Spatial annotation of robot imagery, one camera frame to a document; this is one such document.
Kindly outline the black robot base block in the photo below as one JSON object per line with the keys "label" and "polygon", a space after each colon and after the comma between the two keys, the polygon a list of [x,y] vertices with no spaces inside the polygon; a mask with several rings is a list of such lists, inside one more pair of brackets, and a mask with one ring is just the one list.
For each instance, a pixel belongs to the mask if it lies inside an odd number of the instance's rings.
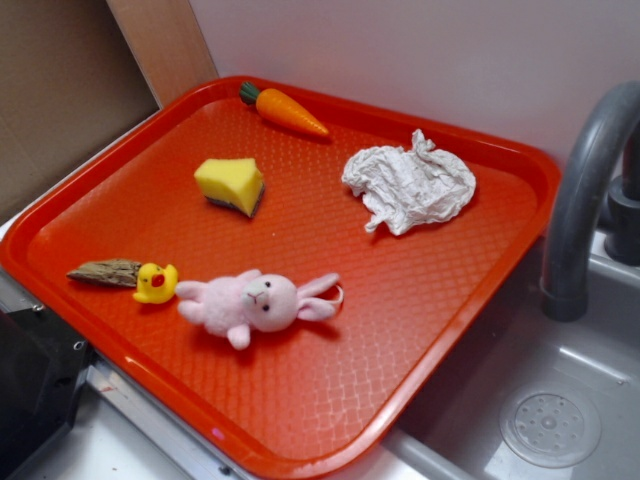
{"label": "black robot base block", "polygon": [[54,311],[1,314],[1,477],[14,479],[68,434],[93,348]]}

